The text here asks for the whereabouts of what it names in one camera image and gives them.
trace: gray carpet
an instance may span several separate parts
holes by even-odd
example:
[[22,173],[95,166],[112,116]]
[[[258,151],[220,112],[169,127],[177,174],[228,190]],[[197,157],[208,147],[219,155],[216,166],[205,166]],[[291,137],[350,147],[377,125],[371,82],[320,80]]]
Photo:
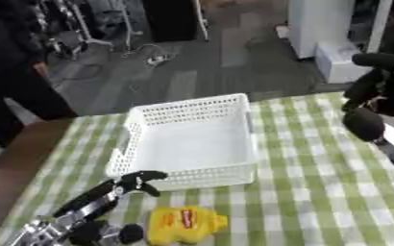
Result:
[[[286,19],[286,0],[232,0],[207,9],[210,42],[159,43],[176,57],[157,67],[147,47],[122,57],[92,45],[77,61],[51,59],[51,81],[79,115],[126,112],[132,106],[244,92],[252,101],[342,89],[325,85],[312,61],[296,61],[275,25]],[[148,32],[134,40],[150,43]],[[13,107],[25,121],[37,120]]]

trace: mustard bottle cap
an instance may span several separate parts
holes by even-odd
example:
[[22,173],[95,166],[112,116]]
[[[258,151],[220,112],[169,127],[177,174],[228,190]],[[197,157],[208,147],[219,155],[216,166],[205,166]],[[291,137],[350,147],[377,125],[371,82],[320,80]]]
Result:
[[211,233],[216,233],[220,228],[226,227],[229,223],[227,216],[215,215],[211,224]]

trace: person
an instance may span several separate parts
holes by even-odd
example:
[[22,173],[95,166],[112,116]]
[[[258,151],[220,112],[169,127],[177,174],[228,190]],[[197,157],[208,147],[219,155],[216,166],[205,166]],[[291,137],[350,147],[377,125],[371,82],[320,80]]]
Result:
[[6,148],[24,128],[5,102],[11,98],[43,120],[77,114],[46,81],[42,52],[25,22],[22,0],[0,0],[0,146]]

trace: black jacket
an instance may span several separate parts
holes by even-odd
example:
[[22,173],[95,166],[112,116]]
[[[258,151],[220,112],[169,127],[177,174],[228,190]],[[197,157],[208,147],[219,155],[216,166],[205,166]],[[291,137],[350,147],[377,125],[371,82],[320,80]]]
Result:
[[0,74],[24,62],[41,57],[25,24],[28,14],[22,0],[0,0]]

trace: white plastic basket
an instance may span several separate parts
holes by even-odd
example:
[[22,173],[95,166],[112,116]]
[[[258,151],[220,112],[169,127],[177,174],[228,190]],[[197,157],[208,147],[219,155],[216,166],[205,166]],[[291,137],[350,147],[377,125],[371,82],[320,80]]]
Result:
[[127,146],[113,150],[106,174],[167,172],[151,182],[159,190],[251,183],[257,144],[249,110],[245,94],[135,107],[125,123]]

